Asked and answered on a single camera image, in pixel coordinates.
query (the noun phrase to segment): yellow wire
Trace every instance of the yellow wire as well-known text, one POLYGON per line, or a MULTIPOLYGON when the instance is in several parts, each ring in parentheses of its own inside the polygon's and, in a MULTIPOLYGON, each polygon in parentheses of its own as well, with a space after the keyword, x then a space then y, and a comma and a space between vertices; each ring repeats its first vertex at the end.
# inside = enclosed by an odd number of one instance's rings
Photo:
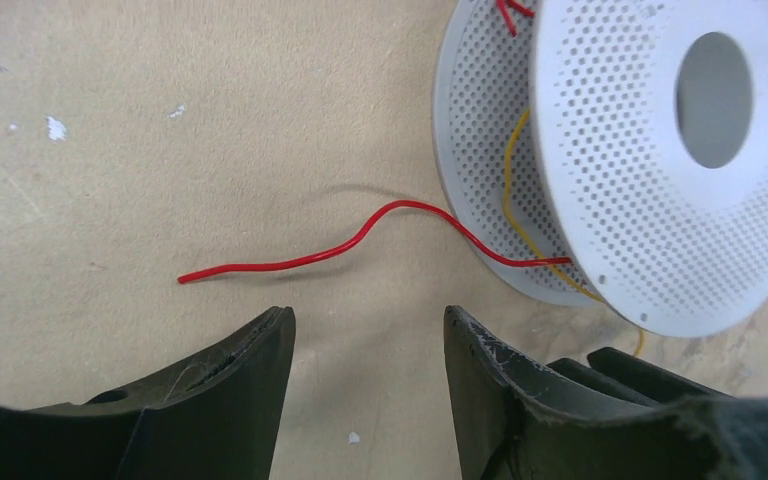
MULTIPOLYGON (((517 140, 519 140, 519 135, 522 133, 522 130, 525 128, 525 124, 528 123, 528 117, 530 115, 531 115, 531 109, 526 108, 525 112, 523 112, 522 116, 519 119, 519 122, 517 122, 517 125, 514 128, 514 133, 511 134, 511 138, 510 140, 508 140, 507 148, 505 148, 505 193, 502 197, 502 210, 505 211, 505 218, 508 219, 508 222, 511 224, 512 227, 514 227, 514 230, 516 230, 516 232, 519 234, 519 236, 522 238, 525 244, 528 245, 528 248, 530 248, 531 251, 534 252, 534 254, 537 256, 537 258, 546 258, 546 256, 543 255, 543 252, 540 251, 540 248, 537 247, 537 244, 534 243, 534 241, 531 239, 531 237, 527 233, 525 233, 525 229, 522 228, 519 222, 516 221, 516 218, 514 218, 514 214, 511 212, 511 191, 513 190, 513 184, 514 184, 513 182, 514 148, 516 148, 516 143, 517 143, 517 140)), ((605 303, 604 300, 599 298, 597 295, 591 293, 589 290, 584 288, 578 282, 570 278, 569 275, 562 272, 554 265, 550 265, 549 270, 551 270, 552 273, 557 275, 561 280, 566 282, 569 286, 574 288, 577 292, 581 293, 582 295, 592 298, 597 302, 605 303)), ((643 346, 646 344, 646 333, 640 327, 637 327, 637 331, 638 331, 638 341, 637 341, 637 348, 634 349, 635 357, 640 356, 640 354, 643 352, 643 346)))

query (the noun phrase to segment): white paint chip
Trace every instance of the white paint chip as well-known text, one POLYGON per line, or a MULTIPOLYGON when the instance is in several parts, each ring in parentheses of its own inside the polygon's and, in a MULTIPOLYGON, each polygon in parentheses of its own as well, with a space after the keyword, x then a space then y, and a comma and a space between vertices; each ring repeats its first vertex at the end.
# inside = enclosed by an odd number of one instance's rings
POLYGON ((181 115, 183 115, 184 112, 186 112, 186 111, 187 111, 187 106, 182 103, 182 104, 178 105, 178 108, 176 108, 174 112, 170 113, 168 115, 168 117, 169 118, 178 118, 181 115))
POLYGON ((60 120, 54 117, 45 117, 48 120, 48 138, 54 140, 66 140, 66 134, 69 133, 66 130, 66 126, 60 122, 60 120))

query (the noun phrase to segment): white plastic disc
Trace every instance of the white plastic disc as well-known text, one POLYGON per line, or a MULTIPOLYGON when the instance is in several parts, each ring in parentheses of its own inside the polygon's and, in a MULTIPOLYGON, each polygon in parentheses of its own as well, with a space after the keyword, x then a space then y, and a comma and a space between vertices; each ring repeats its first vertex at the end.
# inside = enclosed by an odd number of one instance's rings
POLYGON ((552 0, 532 129, 578 267, 619 314, 696 337, 768 297, 768 1, 552 0))
MULTIPOLYGON (((458 3, 437 66, 434 141, 443 187, 458 220, 496 252, 525 259, 535 255, 502 210, 503 156, 528 105, 532 19, 511 13, 519 29, 516 38, 495 0, 458 3)), ((513 168, 514 216, 545 255, 567 256, 544 199, 528 128, 520 136, 513 168)), ((508 284, 533 298, 558 305, 593 303, 547 268, 510 268, 479 255, 508 284)), ((575 267, 561 269, 584 281, 575 267)))

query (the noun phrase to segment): white spool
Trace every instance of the white spool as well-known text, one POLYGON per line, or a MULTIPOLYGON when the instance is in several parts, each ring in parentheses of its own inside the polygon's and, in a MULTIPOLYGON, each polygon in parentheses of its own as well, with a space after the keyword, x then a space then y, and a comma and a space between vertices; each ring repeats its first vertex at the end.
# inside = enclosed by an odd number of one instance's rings
MULTIPOLYGON (((464 48, 485 50, 476 61, 495 67, 485 82, 505 85, 505 98, 525 83, 500 71, 505 57, 495 52, 522 44, 507 36, 495 3, 462 0, 456 9, 438 71, 435 135, 453 210, 471 219, 482 240, 510 254, 503 247, 511 239, 515 251, 525 250, 499 217, 501 182, 493 190, 487 175, 463 174, 469 164, 456 144, 469 140, 456 130, 495 127, 482 139, 489 153, 473 161, 499 172, 523 97, 510 107, 481 97, 482 107, 495 106, 492 118, 472 115, 466 122, 455 118, 462 112, 453 103, 464 48), (474 32, 469 21, 457 23, 466 10, 492 35, 464 41, 474 32), (484 189, 475 187, 482 183, 484 189)), ((527 21, 517 23, 521 36, 530 33, 527 21)), ((533 178, 542 188, 529 188, 545 197, 537 210, 519 214, 539 217, 548 205, 547 231, 557 240, 526 223, 541 247, 547 240, 560 245, 544 253, 568 249, 581 272, 576 278, 588 279, 624 318, 658 334, 707 335, 751 315, 768 297, 768 1, 552 0, 539 5, 535 32, 528 82, 539 172, 533 178)), ((519 172, 529 168, 523 153, 519 172)), ((538 274, 500 275, 513 284, 511 278, 538 274)), ((556 289, 555 303, 580 297, 564 287, 556 289)))

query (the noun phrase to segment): spool center hole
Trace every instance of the spool center hole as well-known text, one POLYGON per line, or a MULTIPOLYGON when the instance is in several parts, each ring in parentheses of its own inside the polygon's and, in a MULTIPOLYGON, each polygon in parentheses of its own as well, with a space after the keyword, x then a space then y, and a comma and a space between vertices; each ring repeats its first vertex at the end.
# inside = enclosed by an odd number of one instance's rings
POLYGON ((676 83, 676 117, 699 165, 724 167, 740 151, 752 119, 752 77, 731 37, 708 33, 687 51, 676 83))

